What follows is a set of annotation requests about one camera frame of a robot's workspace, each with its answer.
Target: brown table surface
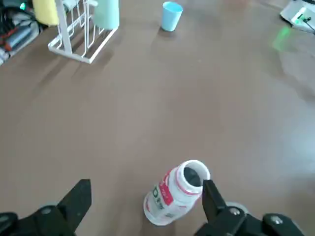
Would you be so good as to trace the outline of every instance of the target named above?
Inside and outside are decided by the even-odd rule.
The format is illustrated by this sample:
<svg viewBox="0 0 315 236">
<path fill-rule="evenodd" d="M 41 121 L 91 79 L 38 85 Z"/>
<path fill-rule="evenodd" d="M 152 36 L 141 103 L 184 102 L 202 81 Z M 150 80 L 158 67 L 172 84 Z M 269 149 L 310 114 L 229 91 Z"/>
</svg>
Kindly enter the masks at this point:
<svg viewBox="0 0 315 236">
<path fill-rule="evenodd" d="M 92 65 L 49 52 L 48 29 L 0 68 L 0 211 L 26 216 L 91 178 L 79 236 L 189 236 L 201 202 L 159 228 L 142 201 L 199 159 L 227 201 L 314 234 L 314 36 L 279 18 L 285 0 L 179 2 L 165 33 L 161 0 L 121 1 L 119 31 Z"/>
</svg>

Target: wire rack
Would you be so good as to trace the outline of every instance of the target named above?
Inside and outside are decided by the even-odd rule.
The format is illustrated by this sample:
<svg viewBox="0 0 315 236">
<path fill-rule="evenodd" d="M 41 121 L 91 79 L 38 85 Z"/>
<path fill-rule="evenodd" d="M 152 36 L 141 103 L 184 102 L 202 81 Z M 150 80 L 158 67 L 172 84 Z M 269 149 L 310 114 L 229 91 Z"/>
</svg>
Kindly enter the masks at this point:
<svg viewBox="0 0 315 236">
<path fill-rule="evenodd" d="M 90 6 L 96 6 L 97 3 L 93 0 L 77 0 L 76 7 L 70 10 L 71 24 L 68 26 L 62 0 L 55 1 L 59 17 L 59 24 L 57 26 L 58 36 L 48 44 L 48 49 L 59 55 L 91 64 L 118 28 L 111 30 L 101 44 L 94 50 L 93 54 L 88 57 L 87 52 L 92 45 L 94 45 L 95 38 L 107 31 L 97 27 L 93 23 L 91 23 L 93 24 L 93 28 L 90 30 L 90 20 L 92 18 L 92 15 L 90 14 Z M 75 36 L 75 30 L 84 31 L 84 51 L 82 54 L 73 52 L 71 40 Z"/>
</svg>

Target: cable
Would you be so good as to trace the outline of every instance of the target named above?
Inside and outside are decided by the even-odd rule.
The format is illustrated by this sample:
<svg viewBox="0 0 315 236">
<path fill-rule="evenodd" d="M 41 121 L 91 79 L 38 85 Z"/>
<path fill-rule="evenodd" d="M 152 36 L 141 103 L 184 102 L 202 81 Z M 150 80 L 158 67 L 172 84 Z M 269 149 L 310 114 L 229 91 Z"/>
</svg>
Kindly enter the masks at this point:
<svg viewBox="0 0 315 236">
<path fill-rule="evenodd" d="M 312 18 L 311 17 L 309 17 L 309 18 L 304 18 L 303 19 L 303 22 L 305 23 L 305 24 L 307 24 L 314 32 L 313 32 L 313 34 L 315 35 L 315 29 L 309 24 L 309 21 L 311 20 Z"/>
</svg>

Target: light blue cup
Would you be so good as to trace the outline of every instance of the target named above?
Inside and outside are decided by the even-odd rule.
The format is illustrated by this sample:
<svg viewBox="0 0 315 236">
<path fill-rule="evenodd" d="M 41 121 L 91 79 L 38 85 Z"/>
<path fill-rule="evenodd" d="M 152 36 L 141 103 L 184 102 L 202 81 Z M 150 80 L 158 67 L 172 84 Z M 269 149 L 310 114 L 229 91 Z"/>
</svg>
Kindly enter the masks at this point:
<svg viewBox="0 0 315 236">
<path fill-rule="evenodd" d="M 97 0 L 93 21 L 96 26 L 113 30 L 119 26 L 119 0 Z"/>
<path fill-rule="evenodd" d="M 183 12 L 183 7 L 173 1 L 163 3 L 162 29 L 174 31 Z"/>
</svg>

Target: red label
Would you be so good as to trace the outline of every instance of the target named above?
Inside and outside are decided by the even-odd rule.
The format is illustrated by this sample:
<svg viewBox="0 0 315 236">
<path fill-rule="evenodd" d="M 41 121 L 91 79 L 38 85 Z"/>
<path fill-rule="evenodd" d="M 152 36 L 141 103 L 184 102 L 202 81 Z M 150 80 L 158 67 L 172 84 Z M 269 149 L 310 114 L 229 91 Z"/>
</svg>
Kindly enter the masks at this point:
<svg viewBox="0 0 315 236">
<path fill-rule="evenodd" d="M 169 177 L 170 177 L 170 173 L 172 170 L 170 170 L 166 176 L 163 178 L 163 180 L 159 183 L 159 189 L 161 191 L 163 200 L 165 202 L 165 204 L 167 204 L 168 206 L 171 205 L 171 203 L 174 201 L 173 196 L 171 194 L 171 192 L 169 191 Z"/>
</svg>

